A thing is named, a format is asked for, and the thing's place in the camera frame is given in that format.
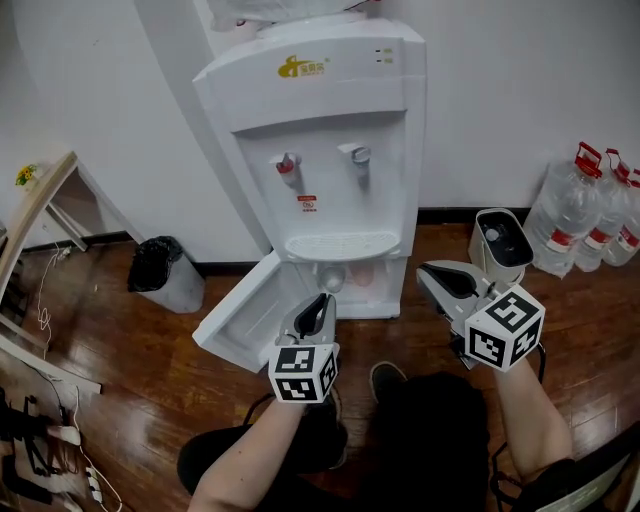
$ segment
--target water dispenser logo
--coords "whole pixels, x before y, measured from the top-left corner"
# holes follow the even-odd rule
[[[329,62],[329,59],[325,59],[324,62],[315,62],[313,60],[298,60],[297,55],[292,55],[287,59],[287,63],[284,66],[280,66],[278,74],[282,78],[297,78],[299,76],[311,76],[324,74],[325,63]]]

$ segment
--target white wall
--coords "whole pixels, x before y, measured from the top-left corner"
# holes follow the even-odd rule
[[[23,198],[14,186],[18,169],[26,164],[54,163],[68,145],[62,142],[40,101],[20,48],[10,1],[0,1],[0,220],[10,225]],[[116,219],[96,201],[93,193],[74,174],[56,195],[56,202],[70,213],[83,236],[120,231]],[[48,231],[42,229],[47,225]],[[42,214],[27,239],[27,247],[67,240],[69,237]]]
[[[420,205],[529,206],[584,139],[640,167],[640,3],[383,0],[427,41]]]
[[[52,130],[13,25],[11,2],[0,1],[0,221],[10,225],[23,193],[14,186],[16,174],[33,162],[53,162],[67,150]],[[28,245],[52,241],[41,226],[29,233]],[[51,225],[52,234],[55,226]]]
[[[220,185],[263,254],[271,244],[249,206],[202,109],[193,78],[213,60],[198,12],[188,0],[134,0],[149,44],[185,121]]]
[[[197,261],[257,260],[167,85],[133,0],[15,1],[27,68],[56,129],[144,237]]]

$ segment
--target drip tray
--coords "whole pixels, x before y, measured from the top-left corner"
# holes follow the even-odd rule
[[[290,238],[285,249],[309,261],[354,261],[377,258],[394,250],[400,238],[390,231],[306,235]]]

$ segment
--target black garbage bag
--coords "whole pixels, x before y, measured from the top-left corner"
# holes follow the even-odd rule
[[[169,280],[171,267],[183,252],[172,236],[159,236],[141,243],[129,271],[129,291],[153,292],[162,288]]]

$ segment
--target plastic water bottle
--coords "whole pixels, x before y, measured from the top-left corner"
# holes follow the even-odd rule
[[[604,261],[621,267],[640,249],[640,171],[635,170],[631,179],[631,201],[622,229],[611,240],[604,253]]]
[[[631,200],[629,167],[620,159],[620,153],[617,150],[607,149],[606,154],[609,162],[605,167],[608,168],[601,169],[603,177],[598,180],[598,188],[602,196],[602,217],[593,231],[578,243],[576,252],[576,266],[583,272],[593,272],[598,269],[607,244],[622,229]],[[612,155],[618,160],[615,169]]]
[[[550,167],[542,190],[524,223],[534,252],[533,264],[558,277],[573,266],[575,245],[598,224],[601,196],[597,181],[602,156],[580,143],[573,162]]]

